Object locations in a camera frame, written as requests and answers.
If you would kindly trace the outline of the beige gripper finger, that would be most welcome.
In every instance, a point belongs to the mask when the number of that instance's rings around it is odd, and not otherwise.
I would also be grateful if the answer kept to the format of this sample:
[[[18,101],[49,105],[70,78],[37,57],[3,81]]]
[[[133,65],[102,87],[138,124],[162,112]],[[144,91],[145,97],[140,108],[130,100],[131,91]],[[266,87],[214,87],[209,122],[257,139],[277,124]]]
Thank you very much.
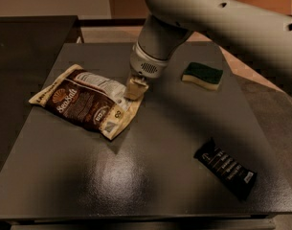
[[[124,96],[132,101],[140,99],[148,90],[148,84],[145,78],[131,76],[126,83]]]

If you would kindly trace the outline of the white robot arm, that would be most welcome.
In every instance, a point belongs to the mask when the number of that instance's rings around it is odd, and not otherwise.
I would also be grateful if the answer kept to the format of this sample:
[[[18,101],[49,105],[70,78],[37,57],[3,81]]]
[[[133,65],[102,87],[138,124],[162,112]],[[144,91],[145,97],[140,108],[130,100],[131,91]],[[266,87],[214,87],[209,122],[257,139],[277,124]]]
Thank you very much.
[[[292,17],[235,0],[146,0],[125,96],[139,99],[176,48],[199,32],[292,96]]]

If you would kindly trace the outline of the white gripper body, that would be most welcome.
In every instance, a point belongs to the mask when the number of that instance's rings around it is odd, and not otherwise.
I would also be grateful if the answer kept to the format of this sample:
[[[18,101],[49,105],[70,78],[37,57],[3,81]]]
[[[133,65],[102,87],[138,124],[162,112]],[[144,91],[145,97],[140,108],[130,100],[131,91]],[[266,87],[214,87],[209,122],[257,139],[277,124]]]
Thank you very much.
[[[168,61],[151,57],[136,42],[130,53],[130,67],[136,76],[158,79],[168,67]]]

